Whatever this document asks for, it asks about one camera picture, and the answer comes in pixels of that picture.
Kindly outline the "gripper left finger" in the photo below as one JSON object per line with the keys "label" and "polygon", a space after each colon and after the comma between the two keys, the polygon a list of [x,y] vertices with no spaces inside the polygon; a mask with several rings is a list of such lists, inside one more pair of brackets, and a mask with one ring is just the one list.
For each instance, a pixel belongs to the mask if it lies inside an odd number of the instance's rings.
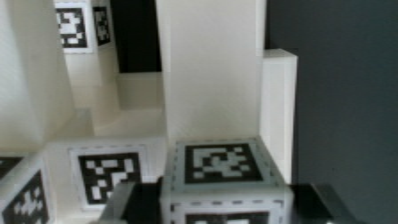
{"label": "gripper left finger", "polygon": [[159,199],[159,183],[120,183],[95,224],[162,224]]}

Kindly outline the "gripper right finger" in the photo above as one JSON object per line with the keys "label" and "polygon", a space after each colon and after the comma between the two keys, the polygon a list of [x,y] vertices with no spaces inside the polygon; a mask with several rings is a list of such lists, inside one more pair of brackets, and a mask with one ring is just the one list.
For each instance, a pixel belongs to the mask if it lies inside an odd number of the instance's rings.
{"label": "gripper right finger", "polygon": [[292,224],[363,224],[327,184],[295,184]]}

